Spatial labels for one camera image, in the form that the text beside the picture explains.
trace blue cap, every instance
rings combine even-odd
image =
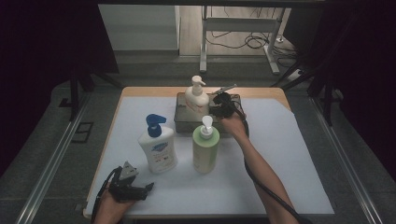
[[[158,137],[163,133],[159,123],[165,123],[166,118],[156,114],[150,114],[146,117],[146,122],[148,123],[148,135],[150,137]]]

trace black cable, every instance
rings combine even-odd
[[[257,46],[257,47],[251,46],[249,43],[250,43],[250,41],[253,41],[253,40],[256,41],[257,43],[259,43],[259,46]],[[268,41],[267,41],[266,38],[263,38],[263,37],[257,36],[257,35],[253,35],[253,33],[250,33],[250,35],[248,35],[248,36],[245,38],[245,43],[246,43],[251,49],[261,49],[262,47],[264,47],[265,44],[268,44]]]
[[[213,36],[214,38],[218,38],[218,37],[222,37],[222,36],[224,36],[224,35],[230,34],[230,33],[232,33],[232,31],[226,32],[226,33],[221,34],[221,35],[214,35],[214,34],[213,34],[213,31],[211,31],[211,33],[212,33],[212,36]]]
[[[260,8],[260,11],[258,11],[257,13],[257,18],[259,18],[261,14],[262,14],[262,7]]]
[[[253,9],[253,11],[250,13],[250,16],[249,16],[249,17],[251,17],[251,15],[253,15],[253,13],[254,13],[256,10],[257,10],[257,8],[255,7],[255,8]]]
[[[273,11],[273,15],[271,16],[271,19],[274,17],[274,15],[275,15],[275,10],[276,10],[276,7],[274,7],[274,11]]]
[[[211,45],[219,45],[219,46],[222,46],[222,47],[228,48],[228,49],[240,49],[240,48],[242,48],[242,47],[244,47],[244,46],[247,45],[247,43],[245,43],[244,45],[241,45],[241,46],[238,46],[238,47],[232,47],[232,46],[227,46],[227,45],[223,45],[223,44],[213,43],[213,42],[211,42],[211,41],[208,40],[208,39],[206,39],[206,41],[207,41],[209,44],[211,44]]]
[[[283,201],[279,196],[277,196],[273,191],[268,189],[264,184],[262,184],[256,176],[251,172],[250,168],[246,160],[244,160],[245,169],[247,170],[247,174],[253,180],[253,182],[258,185],[262,190],[264,190],[269,196],[271,196],[275,201],[277,201],[280,205],[282,205],[292,216],[294,216],[300,224],[312,224],[312,222],[304,217],[301,217],[288,203]]]
[[[118,168],[114,169],[114,170],[108,175],[107,179],[105,180],[105,182],[103,182],[102,187],[100,188],[98,194],[96,195],[95,204],[93,205],[93,209],[92,209],[91,223],[93,223],[93,222],[95,221],[96,213],[98,212],[97,210],[98,210],[98,208],[99,208],[99,202],[100,202],[100,199],[101,199],[101,197],[102,197],[103,192],[104,192],[105,189],[106,189],[108,180],[109,180],[110,177],[113,176],[118,170],[122,170],[122,167],[119,166]]]
[[[225,14],[226,14],[228,17],[230,17],[230,16],[228,15],[227,11],[225,10],[225,7],[224,7],[224,12],[225,12]]]
[[[229,107],[231,107],[234,112],[236,112],[240,119],[243,121],[243,124],[245,126],[245,132],[247,134],[247,137],[249,137],[249,130],[248,130],[248,122],[246,120],[246,116],[245,116],[245,112],[244,109],[242,107],[242,105],[237,102],[237,101],[231,101],[231,102],[226,102],[223,98],[219,97],[219,99],[226,105],[228,105]],[[250,178],[253,180],[253,182],[259,186],[262,190],[264,190],[269,196],[271,196],[274,200],[276,200],[280,205],[282,205],[289,213],[291,213],[292,216],[294,216],[296,218],[296,220],[300,223],[300,224],[312,224],[312,222],[304,217],[301,217],[288,203],[286,203],[285,201],[283,201],[279,196],[277,196],[273,191],[271,191],[270,189],[268,189],[262,182],[260,182],[260,180],[257,179],[257,177],[251,172],[251,170],[248,167],[248,164],[246,162],[246,160],[244,159],[244,164],[245,164],[245,169],[247,170],[247,174],[250,176]]]

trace metal rail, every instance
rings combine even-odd
[[[334,129],[329,126],[322,116],[322,109],[318,99],[310,98],[311,103],[313,104],[317,115],[318,120],[320,121],[320,125],[322,126],[324,132],[327,134],[328,138],[332,143],[332,148],[334,149],[335,155],[337,159],[340,161],[341,168],[344,170],[347,180],[349,181],[350,186],[352,187],[355,195],[361,204],[361,209],[367,217],[367,220],[371,224],[382,224],[382,220],[380,215],[378,214],[375,204],[373,203],[370,195],[368,194],[366,188],[361,183],[355,169],[353,168],[352,163],[350,162],[346,152],[342,144],[340,143],[337,134]]]
[[[73,134],[78,127],[79,121],[81,120],[82,115],[85,112],[90,97],[90,93],[85,93],[82,95],[81,108],[76,118],[73,121],[70,121],[67,125],[67,128],[64,131],[64,135],[62,136],[60,142],[58,143],[58,146],[55,148],[54,152],[49,158],[49,161],[44,168],[44,171],[41,173],[41,176],[35,183],[35,187],[30,193],[15,223],[32,223],[33,219],[35,218],[35,214],[40,207],[40,204],[43,201],[45,194],[47,193],[47,190],[53,177],[55,176],[56,171],[58,170],[59,165],[61,164],[64,153],[66,152],[69,143],[73,137]]]

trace lotion bottle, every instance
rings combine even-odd
[[[205,83],[200,76],[192,77],[191,83],[192,86],[185,92],[187,110],[191,121],[201,121],[204,116],[209,115],[209,96],[202,90],[201,85]]]
[[[204,116],[202,122],[204,125],[197,127],[192,133],[192,159],[195,170],[207,174],[215,168],[220,135],[212,127],[212,117]]]
[[[174,149],[173,129],[160,126],[166,118],[150,114],[146,117],[148,130],[137,142],[143,148],[148,159],[148,168],[152,173],[162,173],[176,166],[177,156]]]

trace wire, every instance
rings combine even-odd
[[[226,32],[226,33],[221,34],[221,35],[214,35],[214,34],[213,34],[213,31],[212,31],[211,33],[212,33],[212,36],[213,36],[213,37],[218,38],[218,37],[222,37],[222,36],[224,36],[224,35],[230,34],[230,33],[232,33],[232,31]]]
[[[258,185],[262,190],[264,190],[269,196],[271,196],[274,200],[276,200],[280,205],[282,205],[289,213],[291,213],[292,216],[294,216],[297,221],[301,224],[311,224],[312,222],[306,218],[301,217],[288,203],[283,201],[279,196],[277,196],[273,191],[268,189],[262,182],[260,182],[256,176],[251,172],[250,168],[248,167],[248,164],[246,160],[244,160],[245,163],[245,169],[247,170],[247,174],[250,176],[250,178],[253,180],[253,182]]]
[[[241,46],[238,46],[238,47],[232,47],[232,46],[227,46],[227,45],[223,45],[223,44],[213,43],[213,42],[210,42],[210,40],[208,40],[208,39],[206,39],[206,41],[209,44],[211,44],[211,45],[218,45],[218,46],[222,46],[222,47],[227,48],[227,49],[240,49],[240,48],[244,47],[247,44],[247,43],[245,43],[244,45],[241,45]]]
[[[251,15],[253,15],[253,13],[254,13],[256,10],[257,10],[257,8],[255,7],[255,8],[253,9],[253,11],[250,13],[250,16],[249,16],[249,17],[251,17]]]
[[[103,192],[104,192],[105,189],[106,189],[108,180],[109,180],[110,177],[113,176],[119,169],[122,169],[122,167],[119,166],[118,168],[114,169],[114,170],[108,175],[108,177],[106,178],[105,182],[103,182],[103,185],[102,185],[102,187],[100,188],[98,194],[96,195],[95,204],[93,205],[93,209],[92,209],[91,223],[93,223],[93,222],[95,221],[96,213],[97,213],[97,210],[98,210],[98,208],[99,208],[99,202],[100,202],[100,199],[101,199],[101,197],[102,197]]]
[[[273,19],[273,18],[274,18],[274,15],[275,15],[275,10],[276,10],[276,7],[274,7],[274,11],[273,11],[273,15],[271,16],[271,19]]]
[[[225,7],[224,7],[224,12],[225,12],[225,14],[226,14],[228,17],[230,17],[230,16],[228,15],[227,11],[225,10]]]
[[[260,11],[258,11],[257,13],[257,18],[259,18],[261,14],[262,14],[262,7],[260,8]]]

